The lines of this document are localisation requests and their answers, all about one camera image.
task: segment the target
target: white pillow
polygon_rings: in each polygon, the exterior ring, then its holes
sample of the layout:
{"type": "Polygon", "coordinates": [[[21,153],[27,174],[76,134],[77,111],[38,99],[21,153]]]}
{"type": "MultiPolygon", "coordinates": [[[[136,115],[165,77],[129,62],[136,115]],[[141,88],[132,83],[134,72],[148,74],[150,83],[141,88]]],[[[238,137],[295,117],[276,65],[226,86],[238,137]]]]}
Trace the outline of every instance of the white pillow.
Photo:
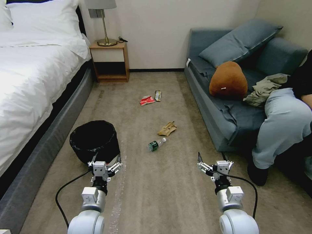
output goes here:
{"type": "Polygon", "coordinates": [[[6,8],[6,0],[0,0],[0,31],[12,29],[10,10],[6,8]]]}
{"type": "Polygon", "coordinates": [[[53,0],[43,3],[11,3],[14,31],[53,33],[81,38],[76,8],[79,0],[53,0]]]}

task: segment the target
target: gray lampshade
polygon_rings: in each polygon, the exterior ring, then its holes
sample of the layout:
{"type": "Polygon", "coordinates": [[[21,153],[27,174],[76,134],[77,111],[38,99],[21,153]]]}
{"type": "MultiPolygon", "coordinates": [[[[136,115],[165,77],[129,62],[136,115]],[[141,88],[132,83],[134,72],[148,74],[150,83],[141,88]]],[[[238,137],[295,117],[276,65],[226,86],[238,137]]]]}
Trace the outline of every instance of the gray lampshade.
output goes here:
{"type": "Polygon", "coordinates": [[[113,9],[116,8],[115,0],[85,0],[88,9],[113,9]]]}

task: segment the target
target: sofa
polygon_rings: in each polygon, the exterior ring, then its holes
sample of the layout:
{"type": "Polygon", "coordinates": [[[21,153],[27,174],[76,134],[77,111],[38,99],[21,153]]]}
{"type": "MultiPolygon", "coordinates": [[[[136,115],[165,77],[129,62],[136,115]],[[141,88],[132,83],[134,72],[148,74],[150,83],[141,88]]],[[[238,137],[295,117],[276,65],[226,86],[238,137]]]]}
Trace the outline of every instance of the sofa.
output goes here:
{"type": "MultiPolygon", "coordinates": [[[[239,151],[253,148],[266,115],[264,109],[252,107],[239,100],[226,100],[209,94],[209,83],[215,68],[198,55],[209,45],[231,30],[194,28],[190,30],[184,69],[190,89],[197,102],[203,120],[217,151],[239,151]]],[[[248,94],[252,86],[268,75],[291,75],[301,64],[307,50],[291,42],[275,37],[247,59],[239,62],[248,82],[248,94]]],[[[312,171],[312,160],[309,166],[312,171]]]]}

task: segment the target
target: person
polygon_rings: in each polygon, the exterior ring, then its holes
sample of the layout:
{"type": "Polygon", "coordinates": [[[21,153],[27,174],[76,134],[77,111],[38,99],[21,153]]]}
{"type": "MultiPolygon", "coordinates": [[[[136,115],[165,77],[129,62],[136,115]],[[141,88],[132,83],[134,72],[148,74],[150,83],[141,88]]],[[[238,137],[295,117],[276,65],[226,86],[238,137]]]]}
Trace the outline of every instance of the person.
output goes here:
{"type": "Polygon", "coordinates": [[[266,183],[275,157],[311,134],[312,128],[312,50],[280,89],[265,104],[267,118],[262,123],[252,150],[247,172],[257,185],[266,183]]]}

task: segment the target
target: plastic bottle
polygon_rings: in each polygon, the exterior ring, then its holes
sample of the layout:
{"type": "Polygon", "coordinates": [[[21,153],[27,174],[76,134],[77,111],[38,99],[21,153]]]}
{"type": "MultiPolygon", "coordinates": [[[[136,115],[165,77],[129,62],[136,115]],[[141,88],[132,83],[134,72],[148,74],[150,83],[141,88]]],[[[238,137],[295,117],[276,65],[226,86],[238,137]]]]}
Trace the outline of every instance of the plastic bottle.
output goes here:
{"type": "Polygon", "coordinates": [[[165,142],[166,142],[166,138],[161,138],[160,140],[156,140],[153,141],[151,143],[149,143],[149,150],[150,151],[155,151],[157,150],[159,147],[161,147],[165,142]]]}

